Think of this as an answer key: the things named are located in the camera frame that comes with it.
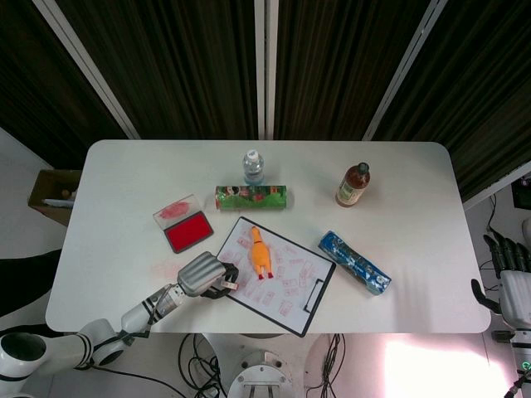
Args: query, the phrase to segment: water bottle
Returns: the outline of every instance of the water bottle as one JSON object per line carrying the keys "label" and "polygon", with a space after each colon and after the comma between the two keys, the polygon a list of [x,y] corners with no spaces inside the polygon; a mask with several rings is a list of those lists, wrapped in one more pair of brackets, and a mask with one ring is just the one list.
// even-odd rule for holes
{"label": "water bottle", "polygon": [[264,158],[255,149],[243,157],[243,172],[247,185],[260,185],[264,181]]}

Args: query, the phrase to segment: rubber chicken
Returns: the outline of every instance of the rubber chicken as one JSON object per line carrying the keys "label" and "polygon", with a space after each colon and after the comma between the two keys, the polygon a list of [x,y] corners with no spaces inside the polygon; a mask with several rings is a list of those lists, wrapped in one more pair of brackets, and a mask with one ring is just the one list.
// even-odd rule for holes
{"label": "rubber chicken", "polygon": [[252,265],[255,267],[255,272],[258,274],[258,279],[264,279],[263,270],[267,271],[267,277],[273,278],[273,272],[271,270],[271,259],[269,256],[269,249],[260,235],[260,230],[253,226],[251,228],[253,245],[251,247],[251,259]]}

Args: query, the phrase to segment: dark curtain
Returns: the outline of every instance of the dark curtain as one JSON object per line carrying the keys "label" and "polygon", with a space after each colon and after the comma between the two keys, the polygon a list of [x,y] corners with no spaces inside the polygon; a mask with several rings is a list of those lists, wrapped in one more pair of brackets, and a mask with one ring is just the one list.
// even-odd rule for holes
{"label": "dark curtain", "polygon": [[531,160],[530,16],[448,2],[373,139],[443,144],[464,200]]}
{"label": "dark curtain", "polygon": [[361,139],[428,0],[283,0],[276,139]]}
{"label": "dark curtain", "polygon": [[142,138],[257,138],[251,0],[59,0]]}
{"label": "dark curtain", "polygon": [[0,126],[57,168],[82,168],[89,146],[124,138],[41,14],[0,2]]}

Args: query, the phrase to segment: red ink pad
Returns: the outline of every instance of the red ink pad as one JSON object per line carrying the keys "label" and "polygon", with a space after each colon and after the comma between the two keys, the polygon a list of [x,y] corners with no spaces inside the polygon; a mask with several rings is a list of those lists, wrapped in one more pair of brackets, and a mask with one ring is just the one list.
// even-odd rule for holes
{"label": "red ink pad", "polygon": [[164,234],[166,234],[168,242],[175,253],[180,253],[194,246],[213,233],[214,230],[202,211],[198,211],[164,230]]}

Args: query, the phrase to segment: bottle label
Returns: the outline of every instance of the bottle label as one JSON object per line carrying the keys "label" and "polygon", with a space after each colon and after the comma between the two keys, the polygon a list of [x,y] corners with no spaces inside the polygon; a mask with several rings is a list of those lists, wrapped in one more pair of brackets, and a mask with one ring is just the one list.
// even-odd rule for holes
{"label": "bottle label", "polygon": [[341,185],[339,185],[338,189],[338,199],[341,201],[344,205],[353,205],[356,203],[360,196],[362,196],[363,191],[365,191],[365,188],[362,189],[356,189],[352,188],[348,182],[343,179],[341,181]]}

